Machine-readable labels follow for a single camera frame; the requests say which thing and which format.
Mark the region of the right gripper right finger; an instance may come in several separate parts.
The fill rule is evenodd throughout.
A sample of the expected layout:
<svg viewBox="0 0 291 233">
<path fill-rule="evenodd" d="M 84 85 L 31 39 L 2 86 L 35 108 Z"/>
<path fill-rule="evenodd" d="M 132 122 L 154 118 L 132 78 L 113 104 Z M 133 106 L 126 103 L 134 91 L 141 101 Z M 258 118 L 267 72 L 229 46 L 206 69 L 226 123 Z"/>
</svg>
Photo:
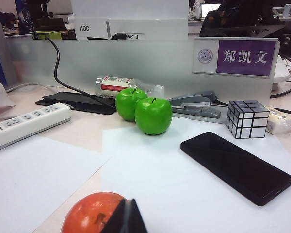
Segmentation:
<svg viewBox="0 0 291 233">
<path fill-rule="evenodd" d="M 123 233 L 147 233 L 147 229 L 135 199 L 126 203 L 122 225 Z"/>
</svg>

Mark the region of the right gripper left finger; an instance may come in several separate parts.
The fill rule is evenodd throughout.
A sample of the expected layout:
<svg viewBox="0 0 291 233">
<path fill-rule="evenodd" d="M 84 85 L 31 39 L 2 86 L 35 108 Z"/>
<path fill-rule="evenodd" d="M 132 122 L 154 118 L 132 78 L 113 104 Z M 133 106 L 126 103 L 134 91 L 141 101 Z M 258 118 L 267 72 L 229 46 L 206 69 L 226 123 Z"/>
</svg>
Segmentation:
<svg viewBox="0 0 291 233">
<path fill-rule="evenodd" d="M 105 224 L 101 233 L 120 233 L 124 224 L 125 217 L 125 208 L 128 201 L 126 199 L 122 199 L 111 217 Z"/>
</svg>

